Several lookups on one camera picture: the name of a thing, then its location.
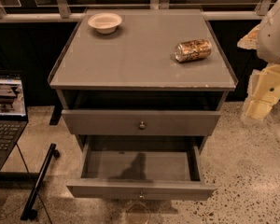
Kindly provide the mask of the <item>white paper bowl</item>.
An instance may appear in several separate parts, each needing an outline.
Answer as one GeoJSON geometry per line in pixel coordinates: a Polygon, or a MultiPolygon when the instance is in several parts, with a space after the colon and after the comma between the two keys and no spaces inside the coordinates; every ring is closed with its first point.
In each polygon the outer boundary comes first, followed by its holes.
{"type": "Polygon", "coordinates": [[[122,17],[115,13],[99,13],[88,19],[88,25],[100,34],[111,34],[122,23],[122,17]]]}

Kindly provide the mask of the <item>grey drawer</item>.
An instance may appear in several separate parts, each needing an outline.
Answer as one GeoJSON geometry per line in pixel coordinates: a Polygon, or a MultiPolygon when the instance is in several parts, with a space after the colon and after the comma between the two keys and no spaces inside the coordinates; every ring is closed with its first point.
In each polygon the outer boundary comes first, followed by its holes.
{"type": "Polygon", "coordinates": [[[219,111],[63,110],[71,134],[208,136],[219,111]]]}
{"type": "Polygon", "coordinates": [[[92,136],[77,178],[66,183],[76,198],[208,199],[198,139],[186,136],[92,136]]]}

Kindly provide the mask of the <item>black laptop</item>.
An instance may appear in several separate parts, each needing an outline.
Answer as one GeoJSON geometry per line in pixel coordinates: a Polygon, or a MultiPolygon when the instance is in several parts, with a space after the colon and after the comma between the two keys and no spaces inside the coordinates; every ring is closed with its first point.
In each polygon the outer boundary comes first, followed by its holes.
{"type": "Polygon", "coordinates": [[[0,71],[0,170],[28,123],[20,72],[0,71]]]}

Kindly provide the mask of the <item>black stand leg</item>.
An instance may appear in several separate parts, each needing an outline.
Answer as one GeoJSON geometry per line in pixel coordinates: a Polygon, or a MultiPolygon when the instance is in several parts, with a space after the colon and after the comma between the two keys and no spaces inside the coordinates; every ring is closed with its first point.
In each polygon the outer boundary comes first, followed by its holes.
{"type": "Polygon", "coordinates": [[[21,220],[28,220],[28,219],[35,219],[37,217],[37,211],[34,210],[34,204],[37,197],[37,194],[41,188],[41,184],[44,180],[44,177],[46,175],[46,172],[49,168],[50,161],[53,157],[59,158],[60,153],[56,148],[56,144],[51,143],[49,146],[49,150],[46,154],[46,157],[41,165],[40,171],[38,173],[35,173],[36,180],[32,179],[33,174],[29,172],[29,170],[26,167],[26,174],[28,175],[28,178],[32,182],[32,190],[30,192],[30,195],[26,201],[26,204],[23,208],[22,214],[21,214],[21,220]]]}

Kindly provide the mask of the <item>grey top drawer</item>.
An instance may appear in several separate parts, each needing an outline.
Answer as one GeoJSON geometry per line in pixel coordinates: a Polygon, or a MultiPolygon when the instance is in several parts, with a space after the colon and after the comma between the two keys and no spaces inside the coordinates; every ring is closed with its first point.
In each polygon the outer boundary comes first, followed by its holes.
{"type": "Polygon", "coordinates": [[[208,136],[219,111],[63,110],[71,134],[208,136]]]}

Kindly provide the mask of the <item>golden soda can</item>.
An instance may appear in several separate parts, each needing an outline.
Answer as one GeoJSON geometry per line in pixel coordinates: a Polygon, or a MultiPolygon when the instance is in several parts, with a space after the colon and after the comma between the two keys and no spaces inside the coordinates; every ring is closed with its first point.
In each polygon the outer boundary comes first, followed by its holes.
{"type": "Polygon", "coordinates": [[[205,59],[212,52],[212,44],[206,39],[181,42],[175,47],[175,59],[180,63],[205,59]]]}

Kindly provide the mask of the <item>grey drawer cabinet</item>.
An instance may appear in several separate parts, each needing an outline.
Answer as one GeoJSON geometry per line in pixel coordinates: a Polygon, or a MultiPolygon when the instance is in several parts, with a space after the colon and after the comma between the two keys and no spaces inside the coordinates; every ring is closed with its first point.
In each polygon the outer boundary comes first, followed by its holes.
{"type": "Polygon", "coordinates": [[[49,84],[63,110],[219,111],[237,79],[198,9],[119,10],[122,24],[101,35],[82,20],[49,84]],[[180,63],[175,47],[206,39],[205,59],[180,63]]]}

